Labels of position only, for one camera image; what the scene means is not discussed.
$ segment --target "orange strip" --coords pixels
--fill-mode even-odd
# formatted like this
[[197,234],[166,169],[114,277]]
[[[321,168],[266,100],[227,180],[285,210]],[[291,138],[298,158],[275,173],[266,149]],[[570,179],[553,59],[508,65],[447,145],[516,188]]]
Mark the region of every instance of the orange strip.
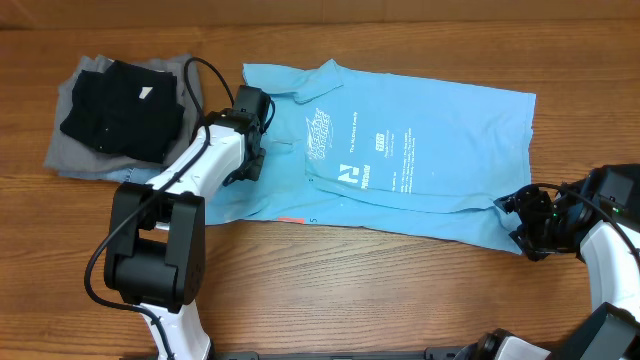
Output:
[[284,221],[284,222],[294,222],[297,224],[304,224],[304,219],[303,218],[288,218],[288,217],[279,217],[278,221]]

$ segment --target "black wire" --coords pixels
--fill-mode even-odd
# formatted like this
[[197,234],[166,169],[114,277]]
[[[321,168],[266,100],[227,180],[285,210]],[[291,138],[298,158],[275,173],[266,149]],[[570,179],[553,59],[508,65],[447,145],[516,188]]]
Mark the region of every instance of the black wire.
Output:
[[622,230],[622,228],[618,225],[618,223],[615,220],[613,220],[613,218],[611,216],[609,216],[609,214],[607,214],[606,211],[602,210],[598,205],[594,204],[591,200],[587,199],[583,195],[581,195],[581,194],[579,194],[579,193],[577,193],[577,192],[575,192],[573,190],[569,190],[566,187],[553,185],[553,184],[545,184],[545,183],[532,184],[532,185],[533,186],[537,186],[537,187],[544,187],[544,188],[548,188],[548,189],[558,190],[558,191],[560,191],[562,193],[567,193],[567,194],[575,197],[576,199],[582,201],[585,205],[589,206],[591,209],[593,209],[598,214],[600,214],[600,216],[602,216],[602,218],[604,220],[606,220],[607,222],[609,222],[611,224],[611,226],[615,229],[615,231],[618,233],[618,235],[620,235],[620,237],[622,238],[622,241],[624,241],[624,243],[627,245],[627,247],[631,251],[631,255],[636,260],[636,264],[638,265],[638,271],[640,271],[640,254],[639,254],[638,249],[636,249],[636,247],[631,242],[631,239],[629,239],[629,237],[624,232],[624,230]]
[[[193,57],[193,58],[190,58],[189,60],[187,60],[185,62],[185,64],[184,64],[183,69],[182,69],[185,86],[187,87],[187,91],[189,92],[189,96],[191,97],[191,100],[193,101],[193,104],[195,105],[196,110],[198,111],[198,120],[204,122],[204,118],[205,118],[204,111],[202,110],[202,107],[200,106],[200,104],[198,104],[198,100],[196,99],[196,96],[193,93],[193,89],[191,88],[191,83],[189,82],[189,76],[188,76],[189,75],[189,64],[191,64],[193,61],[198,61],[198,62],[201,62],[201,63],[205,64],[211,70],[213,70],[213,72],[215,72],[216,75],[218,75],[218,78],[220,79],[220,82],[222,82],[222,85],[227,90],[227,94],[229,95],[229,99],[231,100],[231,104],[232,105],[233,105],[233,96],[231,95],[231,90],[229,89],[229,86],[227,85],[227,82],[224,80],[224,78],[222,77],[220,72],[213,65],[211,65],[207,61],[205,61],[203,59],[200,59],[200,58],[197,58],[197,57]],[[156,327],[158,329],[158,333],[160,334],[160,339],[162,340],[162,344],[164,345],[165,352],[167,353],[167,358],[169,360],[174,360],[175,356],[174,356],[173,352],[171,351],[171,346],[169,345],[169,340],[167,339],[167,334],[164,331],[164,327],[162,326],[162,323],[160,322],[160,319],[151,310],[149,310],[147,308],[144,308],[144,307],[141,307],[141,306],[129,305],[129,304],[116,303],[116,302],[112,302],[112,301],[105,300],[105,299],[101,298],[100,296],[98,296],[98,294],[95,293],[95,291],[93,291],[93,288],[91,287],[91,273],[93,272],[93,268],[94,268],[96,262],[98,261],[98,258],[100,257],[100,254],[102,254],[104,249],[107,248],[107,246],[109,245],[109,242],[111,242],[113,240],[113,238],[118,233],[120,233],[122,231],[122,229],[124,229],[124,227],[127,226],[127,224],[129,224],[133,219],[135,219],[143,210],[145,210],[147,207],[149,207],[149,205],[153,204],[158,199],[158,197],[160,195],[162,195],[168,188],[171,187],[171,185],[175,184],[182,177],[182,175],[184,175],[187,172],[187,170],[189,170],[189,168],[193,164],[195,164],[196,161],[198,161],[198,159],[200,159],[202,154],[204,154],[204,152],[207,150],[208,144],[209,144],[209,142],[211,140],[211,134],[209,132],[209,127],[208,126],[204,126],[204,131],[205,131],[205,141],[202,144],[202,147],[200,148],[200,150],[198,150],[198,152],[194,155],[194,157],[191,158],[191,160],[189,160],[189,162],[187,162],[180,170],[178,170],[178,172],[176,172],[166,184],[161,186],[156,192],[154,192],[153,195],[151,195],[147,200],[145,200],[142,204],[140,204],[131,214],[129,214],[129,216],[127,216],[126,219],[124,219],[124,221],[122,221],[120,223],[120,225],[118,225],[102,241],[102,243],[100,243],[98,248],[94,251],[93,255],[91,256],[91,259],[89,259],[89,263],[87,263],[87,268],[85,269],[85,272],[84,272],[84,289],[85,289],[85,291],[87,292],[87,294],[89,295],[89,297],[93,301],[95,301],[96,303],[98,303],[98,304],[100,304],[102,306],[106,306],[106,307],[109,307],[109,308],[140,313],[140,314],[148,316],[151,319],[151,325],[156,325]]]
[[273,116],[276,114],[276,102],[273,101],[273,99],[271,99],[271,107],[272,107],[271,116],[269,117],[269,120],[267,120],[267,122],[264,124],[264,129],[262,129],[263,134],[267,132],[267,129],[269,129],[269,125],[271,125]]

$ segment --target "black folded garment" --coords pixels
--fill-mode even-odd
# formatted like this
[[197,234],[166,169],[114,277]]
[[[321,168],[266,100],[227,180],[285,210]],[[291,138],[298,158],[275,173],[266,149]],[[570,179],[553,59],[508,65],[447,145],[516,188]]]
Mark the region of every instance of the black folded garment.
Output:
[[182,126],[176,85],[171,73],[121,61],[104,74],[82,71],[60,130],[99,152],[162,163]]

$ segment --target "blue t-shirt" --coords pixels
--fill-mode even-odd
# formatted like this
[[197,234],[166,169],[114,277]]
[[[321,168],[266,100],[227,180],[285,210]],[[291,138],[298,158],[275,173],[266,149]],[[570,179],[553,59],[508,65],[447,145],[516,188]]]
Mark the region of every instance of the blue t-shirt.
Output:
[[207,223],[365,226],[519,252],[496,198],[530,183],[535,95],[346,69],[244,67],[276,103],[257,182],[223,188]]

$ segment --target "brown table surface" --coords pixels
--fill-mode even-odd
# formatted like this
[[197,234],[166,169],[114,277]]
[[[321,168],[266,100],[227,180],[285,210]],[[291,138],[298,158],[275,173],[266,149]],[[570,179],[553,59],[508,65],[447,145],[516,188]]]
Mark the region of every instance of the brown table surface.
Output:
[[[0,32],[0,358],[153,352],[138,315],[96,305],[82,286],[116,185],[59,178],[42,163],[57,86],[81,55],[185,52],[213,62],[234,88],[244,62],[315,68],[334,58],[536,93],[535,181],[640,158],[638,21]],[[201,78],[206,108],[227,106],[216,78],[204,68]],[[208,228],[207,259],[197,302],[221,351],[421,350],[497,327],[557,342],[590,313],[587,269],[573,256],[532,263],[365,229],[238,222]],[[101,271],[93,283],[118,299]]]

